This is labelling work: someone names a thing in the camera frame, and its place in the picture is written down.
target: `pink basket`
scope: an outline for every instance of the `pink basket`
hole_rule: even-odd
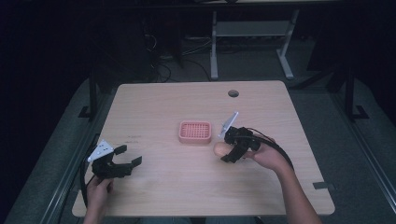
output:
[[[208,144],[212,135],[209,122],[184,120],[180,123],[178,141],[187,144]]]

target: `table top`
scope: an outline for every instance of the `table top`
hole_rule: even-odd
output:
[[[230,97],[229,91],[239,96]],[[113,147],[127,145],[115,156],[126,163],[143,156],[131,176],[115,179],[109,216],[209,217],[285,215],[279,181],[255,161],[225,163],[213,153],[222,123],[238,111],[233,126],[254,128],[285,149],[305,194],[317,213],[334,211],[318,164],[304,134],[288,91],[280,81],[195,82],[121,85],[108,113],[100,139]],[[178,141],[186,119],[209,121],[209,144]],[[91,178],[87,171],[86,182]],[[79,194],[73,214],[85,215]]]

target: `dark background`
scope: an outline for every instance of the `dark background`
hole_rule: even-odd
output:
[[[322,70],[337,62],[350,65],[396,123],[396,7],[392,2],[360,1],[359,5],[332,10],[302,11],[294,37],[312,35],[318,40],[309,69]],[[144,13],[126,13],[120,18],[111,10],[90,9],[92,3],[96,6],[95,1],[72,0],[0,3],[0,222],[74,92],[92,70],[110,74],[99,82],[112,82],[113,86],[149,82],[149,64],[156,55],[144,51],[145,42],[135,35],[139,29],[152,29],[159,44],[175,55],[183,35],[210,34],[210,13],[153,11],[147,12],[150,20],[141,23]],[[316,22],[308,24],[312,18]],[[134,44],[123,43],[125,36],[134,39]],[[101,48],[119,55],[119,61],[131,56],[132,62],[120,68]]]

